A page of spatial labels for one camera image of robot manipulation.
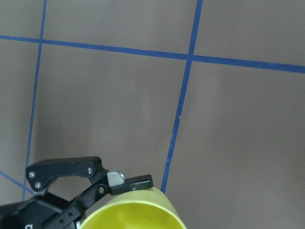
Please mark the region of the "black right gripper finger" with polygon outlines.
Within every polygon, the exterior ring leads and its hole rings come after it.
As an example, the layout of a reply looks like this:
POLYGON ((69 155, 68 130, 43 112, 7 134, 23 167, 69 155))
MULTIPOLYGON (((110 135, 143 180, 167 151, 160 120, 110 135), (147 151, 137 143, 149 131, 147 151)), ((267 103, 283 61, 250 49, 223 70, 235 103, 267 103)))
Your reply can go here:
POLYGON ((118 170, 107 170, 98 156, 46 159, 26 168, 26 178, 38 196, 34 203, 43 209, 38 217, 40 229, 75 229, 87 209, 101 198, 153 187, 151 175, 125 178, 118 170), (48 192, 62 177, 87 178, 90 186, 72 200, 48 192))

